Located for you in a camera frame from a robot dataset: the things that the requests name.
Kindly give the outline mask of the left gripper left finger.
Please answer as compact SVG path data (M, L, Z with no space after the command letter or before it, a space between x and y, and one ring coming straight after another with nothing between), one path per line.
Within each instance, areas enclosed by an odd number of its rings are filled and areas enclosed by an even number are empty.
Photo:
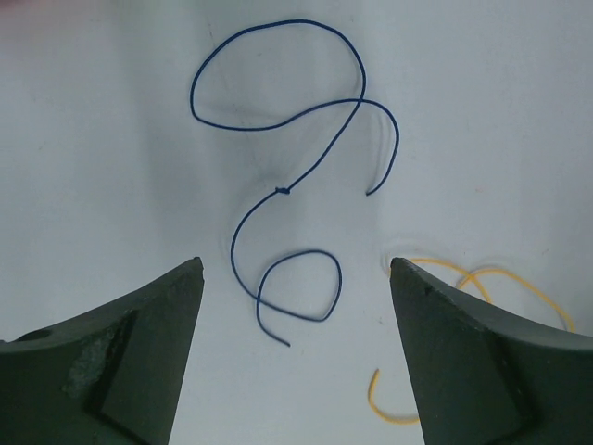
M1 343L4 444L167 444L203 294L199 258Z

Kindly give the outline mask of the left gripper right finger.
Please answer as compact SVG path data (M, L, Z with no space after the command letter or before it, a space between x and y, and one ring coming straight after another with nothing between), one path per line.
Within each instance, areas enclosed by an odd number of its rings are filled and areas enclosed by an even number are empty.
M589 444L592 339L391 261L397 326L427 444Z

